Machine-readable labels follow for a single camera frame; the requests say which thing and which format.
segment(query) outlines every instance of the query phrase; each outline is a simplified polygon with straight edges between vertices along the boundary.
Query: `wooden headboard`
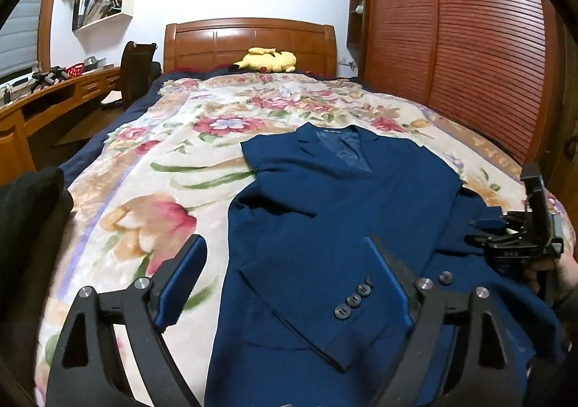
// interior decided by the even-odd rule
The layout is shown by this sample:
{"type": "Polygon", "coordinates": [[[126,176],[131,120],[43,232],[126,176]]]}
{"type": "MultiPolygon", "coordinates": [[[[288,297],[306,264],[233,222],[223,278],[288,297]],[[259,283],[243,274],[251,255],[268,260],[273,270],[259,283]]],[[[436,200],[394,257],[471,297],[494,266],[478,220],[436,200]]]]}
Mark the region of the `wooden headboard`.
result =
{"type": "Polygon", "coordinates": [[[337,47],[331,25],[285,19],[210,19],[167,25],[164,71],[209,71],[241,61],[252,47],[277,48],[297,57],[297,69],[335,77],[337,47]]]}

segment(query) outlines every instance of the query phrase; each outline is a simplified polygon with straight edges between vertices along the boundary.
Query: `door handle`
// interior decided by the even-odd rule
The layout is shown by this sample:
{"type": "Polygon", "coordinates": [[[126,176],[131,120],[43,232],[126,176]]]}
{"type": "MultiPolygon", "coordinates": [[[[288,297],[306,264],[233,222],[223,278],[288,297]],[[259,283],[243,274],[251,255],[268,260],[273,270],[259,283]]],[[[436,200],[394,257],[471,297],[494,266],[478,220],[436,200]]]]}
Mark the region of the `door handle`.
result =
{"type": "Polygon", "coordinates": [[[572,162],[578,162],[578,134],[572,136],[564,144],[564,154],[572,162]]]}

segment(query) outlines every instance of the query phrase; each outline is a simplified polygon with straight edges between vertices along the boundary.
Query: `blue suit jacket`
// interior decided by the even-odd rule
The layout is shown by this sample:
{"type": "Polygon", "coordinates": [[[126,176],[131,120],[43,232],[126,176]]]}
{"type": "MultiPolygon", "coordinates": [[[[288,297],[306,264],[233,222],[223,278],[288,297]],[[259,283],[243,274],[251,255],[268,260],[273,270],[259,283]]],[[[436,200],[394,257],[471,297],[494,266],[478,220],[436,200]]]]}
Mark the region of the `blue suit jacket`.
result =
{"type": "MultiPolygon", "coordinates": [[[[411,327],[369,234],[416,276],[437,282],[448,270],[455,291],[489,288],[517,348],[520,379],[536,352],[559,354],[550,308],[463,243],[469,222],[492,209],[427,148],[355,126],[311,124],[242,146],[256,181],[229,209],[207,407],[369,402],[411,327]],[[366,276],[371,294],[350,317],[336,318],[336,306],[366,276]]],[[[435,393],[452,334],[447,326],[440,335],[420,402],[435,393]]]]}

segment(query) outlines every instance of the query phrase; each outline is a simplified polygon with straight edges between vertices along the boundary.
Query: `hand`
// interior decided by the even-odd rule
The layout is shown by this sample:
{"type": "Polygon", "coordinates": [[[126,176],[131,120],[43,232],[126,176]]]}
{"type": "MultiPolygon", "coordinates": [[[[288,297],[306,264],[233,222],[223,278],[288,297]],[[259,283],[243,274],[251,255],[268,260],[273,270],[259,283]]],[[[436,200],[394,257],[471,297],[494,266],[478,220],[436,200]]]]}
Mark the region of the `hand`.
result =
{"type": "Polygon", "coordinates": [[[526,263],[524,276],[528,279],[528,284],[534,293],[540,291],[538,284],[538,272],[543,270],[554,270],[558,273],[558,284],[560,293],[564,294],[578,286],[578,262],[574,260],[572,253],[566,251],[558,260],[550,257],[540,257],[526,263]]]}

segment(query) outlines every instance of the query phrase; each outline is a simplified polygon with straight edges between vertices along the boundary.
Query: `purple stripe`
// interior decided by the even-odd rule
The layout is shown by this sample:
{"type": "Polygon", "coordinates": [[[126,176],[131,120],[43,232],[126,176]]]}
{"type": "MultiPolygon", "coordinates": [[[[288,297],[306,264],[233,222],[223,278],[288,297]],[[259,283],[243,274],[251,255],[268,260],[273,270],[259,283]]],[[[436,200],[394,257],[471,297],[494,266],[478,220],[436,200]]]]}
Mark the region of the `purple stripe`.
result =
{"type": "Polygon", "coordinates": [[[120,179],[117,181],[115,186],[108,193],[108,195],[106,195],[106,198],[103,200],[102,205],[100,206],[100,208],[98,209],[96,214],[90,220],[89,227],[86,228],[85,232],[82,234],[82,237],[80,238],[80,241],[78,242],[78,245],[76,246],[76,248],[74,249],[74,252],[72,253],[72,257],[70,259],[70,262],[68,263],[68,267],[66,269],[66,272],[64,273],[64,277],[62,278],[62,282],[60,283],[59,290],[57,291],[57,298],[58,299],[63,300],[64,296],[68,292],[68,287],[70,286],[70,281],[72,280],[72,277],[74,276],[74,272],[76,271],[76,267],[78,265],[78,262],[80,261],[80,257],[82,257],[82,254],[85,251],[86,244],[89,241],[89,237],[92,233],[92,230],[96,227],[98,221],[100,220],[100,217],[102,216],[106,207],[109,205],[112,198],[115,196],[116,192],[118,191],[118,189],[120,188],[120,186],[122,185],[124,180],[126,179],[126,176],[128,176],[128,174],[131,172],[131,170],[135,167],[135,165],[138,164],[138,162],[141,159],[142,159],[142,157],[137,157],[137,159],[134,161],[134,163],[132,163],[129,167],[126,168],[126,170],[124,171],[124,173],[122,174],[120,179]]]}

